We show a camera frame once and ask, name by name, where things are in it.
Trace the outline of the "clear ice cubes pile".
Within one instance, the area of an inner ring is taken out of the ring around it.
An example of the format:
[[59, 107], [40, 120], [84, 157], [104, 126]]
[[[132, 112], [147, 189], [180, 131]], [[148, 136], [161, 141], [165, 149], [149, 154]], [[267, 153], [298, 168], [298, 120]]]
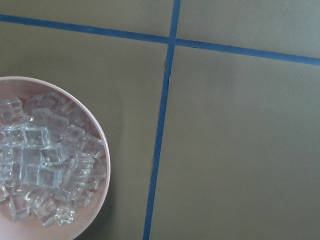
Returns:
[[71, 100], [45, 92], [0, 102], [0, 199], [12, 221], [71, 224], [107, 175], [103, 141]]

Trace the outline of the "pink bowl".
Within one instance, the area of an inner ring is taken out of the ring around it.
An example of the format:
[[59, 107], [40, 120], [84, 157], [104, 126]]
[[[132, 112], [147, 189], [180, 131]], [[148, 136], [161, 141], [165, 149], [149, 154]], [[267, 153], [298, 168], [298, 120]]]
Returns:
[[106, 199], [111, 177], [111, 160], [106, 136], [94, 115], [78, 99], [67, 91], [42, 80], [24, 76], [4, 76], [0, 78], [0, 98], [20, 97], [28, 99], [42, 92], [56, 92], [65, 98], [72, 100], [90, 118], [98, 135], [103, 140], [106, 154], [107, 170], [106, 178], [102, 180], [99, 189], [93, 196], [88, 207], [82, 207], [77, 211], [73, 223], [60, 227], [53, 223], [44, 227], [36, 216], [13, 222], [8, 201], [0, 204], [0, 238], [2, 240], [73, 240], [82, 234], [94, 221]]

